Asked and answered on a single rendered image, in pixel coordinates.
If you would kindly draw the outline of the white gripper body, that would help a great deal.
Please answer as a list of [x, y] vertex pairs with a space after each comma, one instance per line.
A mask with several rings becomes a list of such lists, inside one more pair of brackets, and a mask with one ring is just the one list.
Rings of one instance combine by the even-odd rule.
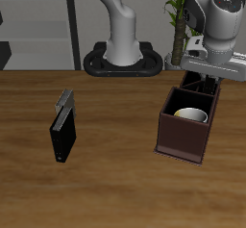
[[184, 55], [181, 68], [222, 79], [238, 82], [246, 81], [246, 55], [234, 52], [231, 59], [224, 64], [207, 63], [203, 59]]

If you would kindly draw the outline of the white-yellow mug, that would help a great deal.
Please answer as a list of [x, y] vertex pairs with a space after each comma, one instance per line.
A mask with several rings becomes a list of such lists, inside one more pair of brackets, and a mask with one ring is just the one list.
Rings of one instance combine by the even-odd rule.
[[196, 108], [179, 109], [174, 113], [174, 116], [204, 123], [208, 121], [208, 115], [204, 111]]

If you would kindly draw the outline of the dark brown desk caddy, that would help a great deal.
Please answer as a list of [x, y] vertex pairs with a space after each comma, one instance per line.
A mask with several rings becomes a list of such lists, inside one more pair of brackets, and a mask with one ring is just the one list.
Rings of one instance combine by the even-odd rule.
[[[220, 84], [212, 94], [203, 93], [205, 81], [187, 71], [178, 88], [173, 87], [160, 110], [157, 145], [154, 152], [194, 165], [204, 160], [209, 132], [220, 94]], [[174, 116], [179, 109], [195, 108], [208, 115], [206, 123]]]

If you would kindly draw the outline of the black book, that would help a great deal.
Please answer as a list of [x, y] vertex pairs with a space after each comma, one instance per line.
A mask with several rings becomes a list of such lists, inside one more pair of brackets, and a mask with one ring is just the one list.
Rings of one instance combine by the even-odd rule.
[[76, 110], [75, 110], [75, 100], [74, 100], [74, 93], [72, 89], [65, 89], [59, 100], [55, 105], [56, 114], [60, 112], [62, 107], [71, 108], [73, 110], [73, 117], [76, 117]]
[[56, 161], [65, 163], [76, 140], [73, 109], [62, 107], [49, 131]]

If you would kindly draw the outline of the green pot plant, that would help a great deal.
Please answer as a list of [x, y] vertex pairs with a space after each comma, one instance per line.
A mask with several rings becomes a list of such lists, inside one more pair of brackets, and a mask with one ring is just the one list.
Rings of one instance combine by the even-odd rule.
[[164, 12], [171, 17], [170, 24], [174, 27], [174, 41], [172, 52], [164, 59], [166, 70], [180, 70], [181, 58], [190, 36], [186, 33], [186, 24], [183, 17], [185, 0], [168, 0], [164, 4]]

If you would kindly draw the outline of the grey shelf unit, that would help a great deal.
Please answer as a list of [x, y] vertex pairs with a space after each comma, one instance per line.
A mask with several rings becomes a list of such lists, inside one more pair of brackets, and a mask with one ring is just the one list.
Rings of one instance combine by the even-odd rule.
[[0, 0], [0, 41], [12, 56], [3, 70], [79, 70], [74, 0]]

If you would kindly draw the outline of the dark angular object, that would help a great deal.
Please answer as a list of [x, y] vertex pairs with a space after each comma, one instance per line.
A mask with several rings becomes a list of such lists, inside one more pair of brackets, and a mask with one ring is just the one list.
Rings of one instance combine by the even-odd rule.
[[0, 70], [4, 69], [11, 56], [10, 44], [7, 41], [0, 41]]

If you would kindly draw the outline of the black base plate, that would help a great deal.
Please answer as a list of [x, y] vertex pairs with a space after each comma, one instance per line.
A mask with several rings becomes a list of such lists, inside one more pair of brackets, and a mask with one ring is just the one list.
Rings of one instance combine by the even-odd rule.
[[139, 43], [143, 58], [129, 66], [117, 66], [103, 58], [106, 52], [104, 41], [96, 42], [93, 50], [84, 58], [84, 70], [94, 77], [151, 77], [158, 75], [163, 68], [162, 57], [153, 50], [148, 41]]

